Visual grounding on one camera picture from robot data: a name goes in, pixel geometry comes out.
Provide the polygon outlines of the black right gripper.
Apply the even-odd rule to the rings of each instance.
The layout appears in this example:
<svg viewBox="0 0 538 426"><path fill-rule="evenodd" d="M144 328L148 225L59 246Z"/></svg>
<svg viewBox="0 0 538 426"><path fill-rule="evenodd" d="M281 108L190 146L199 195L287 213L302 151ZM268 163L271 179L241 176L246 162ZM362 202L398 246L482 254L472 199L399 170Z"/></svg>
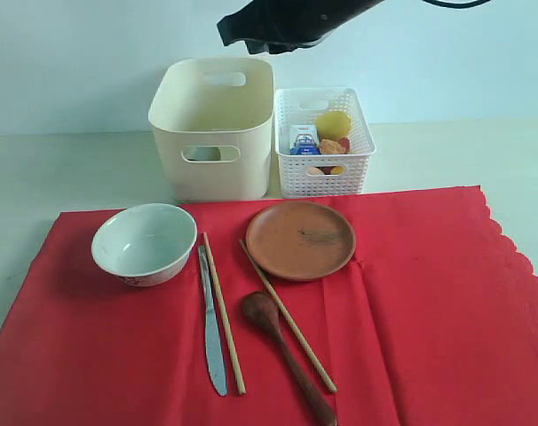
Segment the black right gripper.
<svg viewBox="0 0 538 426"><path fill-rule="evenodd" d="M224 46L243 41L250 55L309 49L380 1L265 1L217 23Z"/></svg>

